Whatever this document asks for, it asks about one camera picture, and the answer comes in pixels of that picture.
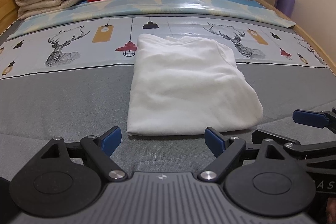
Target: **silver bolt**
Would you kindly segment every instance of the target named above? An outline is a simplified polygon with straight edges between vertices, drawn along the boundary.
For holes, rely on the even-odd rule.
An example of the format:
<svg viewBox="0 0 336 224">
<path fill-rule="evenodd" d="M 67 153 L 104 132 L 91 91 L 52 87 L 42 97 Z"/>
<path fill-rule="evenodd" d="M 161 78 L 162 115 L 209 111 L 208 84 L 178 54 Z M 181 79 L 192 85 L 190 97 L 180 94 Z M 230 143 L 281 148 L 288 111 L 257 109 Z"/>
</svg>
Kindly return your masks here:
<svg viewBox="0 0 336 224">
<path fill-rule="evenodd" d="M 113 179 L 122 179 L 124 176 L 126 176 L 124 171 L 121 170 L 112 170 L 109 172 L 109 177 Z"/>
<path fill-rule="evenodd" d="M 217 177 L 217 174 L 212 171 L 204 171 L 201 173 L 201 177 L 206 179 L 206 180 L 211 180 Z"/>
<path fill-rule="evenodd" d="M 287 148 L 291 148 L 291 147 L 293 147 L 293 144 L 292 144 L 292 143 L 286 143 L 285 146 L 286 146 Z"/>
</svg>

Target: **folded white shirt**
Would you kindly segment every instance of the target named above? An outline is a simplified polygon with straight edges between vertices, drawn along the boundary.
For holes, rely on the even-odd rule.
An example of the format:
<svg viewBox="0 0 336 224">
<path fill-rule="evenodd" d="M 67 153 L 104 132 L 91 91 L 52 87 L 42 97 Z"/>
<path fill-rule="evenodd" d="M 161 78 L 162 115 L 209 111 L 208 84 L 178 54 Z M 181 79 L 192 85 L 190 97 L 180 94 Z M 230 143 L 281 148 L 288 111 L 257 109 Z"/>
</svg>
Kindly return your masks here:
<svg viewBox="0 0 336 224">
<path fill-rule="evenodd" d="M 250 128 L 263 116 L 233 51 L 200 37 L 137 40 L 127 133 L 204 134 Z"/>
</svg>

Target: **black lamp print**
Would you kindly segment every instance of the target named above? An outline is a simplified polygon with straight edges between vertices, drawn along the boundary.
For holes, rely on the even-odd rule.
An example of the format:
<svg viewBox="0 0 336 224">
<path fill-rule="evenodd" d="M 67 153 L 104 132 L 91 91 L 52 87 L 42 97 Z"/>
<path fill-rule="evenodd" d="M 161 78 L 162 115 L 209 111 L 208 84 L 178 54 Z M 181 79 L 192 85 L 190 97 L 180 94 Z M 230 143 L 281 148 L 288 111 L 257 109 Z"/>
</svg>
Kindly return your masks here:
<svg viewBox="0 0 336 224">
<path fill-rule="evenodd" d="M 127 42 L 123 47 L 117 48 L 116 52 L 123 52 L 124 56 L 132 57 L 135 55 L 137 51 L 137 46 L 131 41 L 132 36 L 132 27 L 133 27 L 133 18 L 132 18 L 132 25 L 131 25 L 131 33 L 129 36 L 129 42 Z"/>
<path fill-rule="evenodd" d="M 151 21 L 151 17 L 149 17 L 149 22 L 147 22 L 143 27 L 143 29 L 159 29 L 159 26 L 156 23 Z"/>
</svg>

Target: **purple rolled mat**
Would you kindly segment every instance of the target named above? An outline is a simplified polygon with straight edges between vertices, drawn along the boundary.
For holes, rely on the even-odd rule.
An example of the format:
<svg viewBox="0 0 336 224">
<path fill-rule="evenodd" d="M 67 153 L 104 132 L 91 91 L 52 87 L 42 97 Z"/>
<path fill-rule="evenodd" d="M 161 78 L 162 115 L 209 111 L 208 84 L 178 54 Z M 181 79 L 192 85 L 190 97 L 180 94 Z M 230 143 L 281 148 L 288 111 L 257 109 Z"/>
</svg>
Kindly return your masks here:
<svg viewBox="0 0 336 224">
<path fill-rule="evenodd" d="M 286 16 L 292 16 L 295 0 L 276 0 L 275 4 L 275 8 L 283 12 Z"/>
</svg>

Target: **red lamp print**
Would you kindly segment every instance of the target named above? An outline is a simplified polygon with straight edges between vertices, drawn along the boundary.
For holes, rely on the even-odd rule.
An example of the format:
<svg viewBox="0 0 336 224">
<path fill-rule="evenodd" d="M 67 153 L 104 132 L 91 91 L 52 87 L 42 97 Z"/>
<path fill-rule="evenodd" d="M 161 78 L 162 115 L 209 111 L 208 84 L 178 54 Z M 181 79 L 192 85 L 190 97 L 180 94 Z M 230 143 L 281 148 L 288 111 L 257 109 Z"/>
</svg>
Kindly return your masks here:
<svg viewBox="0 0 336 224">
<path fill-rule="evenodd" d="M 285 52 L 283 49 L 280 49 L 280 51 L 281 51 L 282 56 L 286 57 L 288 60 L 292 60 L 292 55 L 291 54 Z"/>
<path fill-rule="evenodd" d="M 124 56 L 126 57 L 134 56 L 135 52 L 137 51 L 137 46 L 131 41 L 132 27 L 133 27 L 133 18 L 132 18 L 132 25 L 131 25 L 131 33 L 129 35 L 129 42 L 126 43 L 123 47 L 117 48 L 115 50 L 116 52 L 123 52 Z"/>
</svg>

